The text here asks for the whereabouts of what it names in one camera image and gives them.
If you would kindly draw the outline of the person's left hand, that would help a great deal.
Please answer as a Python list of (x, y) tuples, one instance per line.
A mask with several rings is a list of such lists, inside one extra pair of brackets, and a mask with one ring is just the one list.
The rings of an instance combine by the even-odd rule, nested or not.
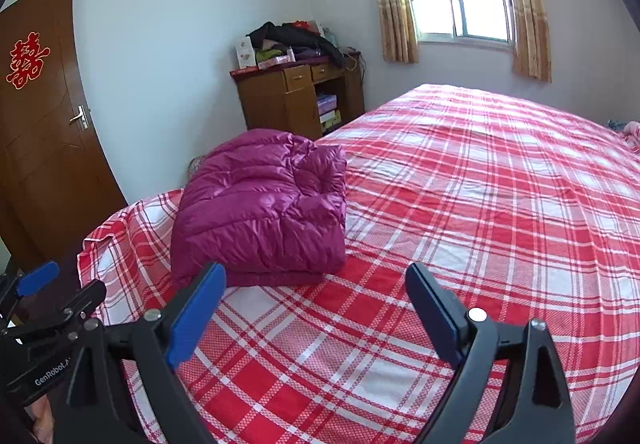
[(52, 444), (54, 433), (54, 417), (51, 403), (47, 395), (28, 406), (32, 415), (32, 436), (38, 443)]

